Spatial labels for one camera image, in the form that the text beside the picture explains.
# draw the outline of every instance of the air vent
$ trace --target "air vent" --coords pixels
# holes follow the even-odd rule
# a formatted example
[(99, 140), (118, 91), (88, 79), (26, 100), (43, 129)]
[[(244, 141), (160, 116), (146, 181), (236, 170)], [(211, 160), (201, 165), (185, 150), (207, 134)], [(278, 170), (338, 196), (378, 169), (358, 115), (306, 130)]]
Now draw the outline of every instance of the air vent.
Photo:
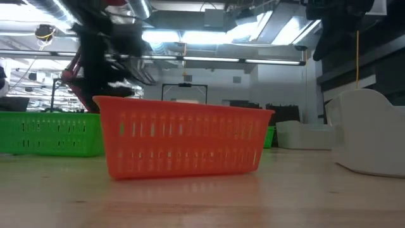
[(192, 75), (184, 75), (185, 82), (192, 82)]
[(242, 82), (242, 77), (238, 77), (238, 76), (234, 77), (234, 83), (240, 84), (241, 82)]

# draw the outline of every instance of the wall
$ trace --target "wall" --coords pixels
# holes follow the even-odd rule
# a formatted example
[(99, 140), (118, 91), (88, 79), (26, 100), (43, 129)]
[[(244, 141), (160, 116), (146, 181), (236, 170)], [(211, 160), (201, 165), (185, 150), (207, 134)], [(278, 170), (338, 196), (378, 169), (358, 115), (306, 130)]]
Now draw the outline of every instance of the wall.
[(258, 65), (252, 72), (251, 101), (266, 104), (298, 105), (302, 108), (302, 67)]
[(301, 86), (304, 93), (302, 122), (323, 124), (323, 95), (321, 87), (316, 82), (316, 79), (322, 75), (322, 62), (315, 62), (310, 58), (303, 70)]
[[(187, 75), (192, 75), (192, 84), (208, 85), (208, 104), (220, 105), (226, 99), (249, 100), (249, 76), (243, 70), (205, 70), (190, 69), (186, 70)], [(159, 85), (154, 87), (145, 87), (145, 99), (161, 99), (161, 85), (163, 83), (178, 84), (184, 82), (183, 69), (171, 69), (164, 71), (163, 75), (153, 75), (159, 80)], [(240, 84), (233, 83), (233, 76), (240, 76)], [(165, 86), (164, 100), (171, 99), (196, 99), (200, 103), (205, 103), (205, 95), (196, 87), (183, 88)]]
[[(186, 70), (193, 75), (193, 84), (208, 85), (208, 103), (221, 105), (223, 100), (248, 100), (259, 103), (263, 108), (266, 104), (298, 105), (301, 116), (306, 123), (318, 123), (318, 115), (323, 113), (323, 101), (319, 86), (316, 84), (317, 76), (321, 75), (320, 63), (308, 61), (307, 76), (303, 66), (276, 66), (258, 65), (250, 75), (243, 70)], [(182, 69), (164, 71), (158, 76), (152, 72), (159, 85), (145, 87), (145, 99), (161, 99), (161, 84), (184, 82)], [(233, 76), (241, 76), (242, 83), (232, 83)], [(197, 88), (165, 87), (164, 100), (196, 99), (205, 102), (205, 96)]]

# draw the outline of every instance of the fluorescent light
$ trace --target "fluorescent light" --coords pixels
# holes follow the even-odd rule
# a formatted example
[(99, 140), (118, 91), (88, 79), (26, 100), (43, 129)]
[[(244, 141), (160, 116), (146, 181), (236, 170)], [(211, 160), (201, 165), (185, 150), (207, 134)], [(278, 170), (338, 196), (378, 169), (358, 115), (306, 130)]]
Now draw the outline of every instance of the fluorescent light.
[(272, 42), (273, 45), (288, 45), (296, 39), (299, 34), (308, 26), (308, 23), (300, 28), (299, 16), (293, 16), (291, 20), (278, 33), (276, 39)]
[(146, 42), (180, 42), (178, 33), (171, 30), (147, 30), (142, 39)]
[(38, 56), (50, 56), (51, 53), (48, 51), (22, 51), (22, 50), (0, 50), (0, 54), (28, 54), (28, 55), (38, 55)]
[(284, 60), (246, 60), (246, 63), (257, 64), (275, 64), (275, 65), (300, 65), (299, 61), (284, 61)]
[(66, 57), (75, 57), (76, 53), (58, 53), (60, 56), (66, 56)]
[(316, 26), (318, 26), (320, 22), (321, 22), (321, 20), (316, 20), (314, 23), (312, 23), (311, 26), (309, 26), (309, 28), (304, 30), (304, 32), (301, 35), (299, 35), (299, 37), (297, 37), (292, 43), (297, 44), (304, 37), (306, 37)]
[(184, 60), (194, 60), (194, 61), (224, 61), (224, 62), (238, 62), (239, 59), (235, 58), (208, 58), (208, 57), (190, 57), (190, 56), (184, 56)]
[(140, 58), (142, 58), (144, 60), (176, 60), (177, 59), (176, 56), (148, 56), (148, 55), (141, 56)]
[(270, 19), (271, 15), (273, 14), (272, 11), (267, 11), (266, 13), (262, 13), (258, 16), (258, 24), (256, 29), (254, 30), (254, 32), (251, 34), (251, 37), (249, 38), (249, 41), (253, 41), (256, 40), (259, 35), (261, 34), (261, 32), (263, 31), (263, 29), (265, 28), (268, 20)]
[(44, 111), (44, 108), (27, 108), (28, 111)]
[[(7, 97), (18, 97), (18, 98), (37, 98), (37, 99), (51, 99), (52, 96), (47, 95), (28, 95), (28, 94), (7, 94)], [(55, 98), (66, 98), (66, 99), (78, 99), (75, 96), (54, 96)]]
[(224, 32), (188, 31), (182, 37), (182, 42), (187, 44), (227, 44), (231, 41)]

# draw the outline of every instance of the desk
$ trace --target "desk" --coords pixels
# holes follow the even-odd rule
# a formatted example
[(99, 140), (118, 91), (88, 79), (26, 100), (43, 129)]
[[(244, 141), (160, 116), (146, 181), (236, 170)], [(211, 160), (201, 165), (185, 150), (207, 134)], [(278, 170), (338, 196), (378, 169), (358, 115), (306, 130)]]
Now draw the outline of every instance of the desk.
[(1, 228), (405, 227), (405, 180), (352, 173), (329, 151), (265, 151), (257, 172), (109, 178), (104, 158), (0, 156)]

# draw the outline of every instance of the basket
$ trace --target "basket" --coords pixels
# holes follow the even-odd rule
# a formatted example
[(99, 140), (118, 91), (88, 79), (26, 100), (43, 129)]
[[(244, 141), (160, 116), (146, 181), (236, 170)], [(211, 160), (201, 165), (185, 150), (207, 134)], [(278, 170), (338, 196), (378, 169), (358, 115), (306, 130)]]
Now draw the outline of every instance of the basket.
[(258, 168), (271, 110), (95, 96), (114, 179)]
[(264, 148), (271, 148), (271, 143), (273, 142), (275, 127), (267, 127), (267, 134), (265, 138)]
[(99, 115), (0, 112), (0, 153), (96, 156), (104, 153)]

